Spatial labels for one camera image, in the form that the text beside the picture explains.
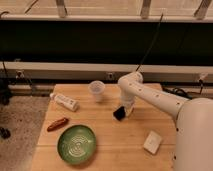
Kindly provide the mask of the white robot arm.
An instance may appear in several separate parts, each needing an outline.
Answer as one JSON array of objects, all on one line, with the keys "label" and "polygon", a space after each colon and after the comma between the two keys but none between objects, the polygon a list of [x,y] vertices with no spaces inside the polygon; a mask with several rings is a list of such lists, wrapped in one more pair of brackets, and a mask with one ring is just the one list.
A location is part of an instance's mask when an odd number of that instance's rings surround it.
[{"label": "white robot arm", "polygon": [[187,99],[153,89],[142,81],[140,72],[119,78],[121,104],[129,108],[138,97],[173,118],[174,171],[213,171],[213,99]]}]

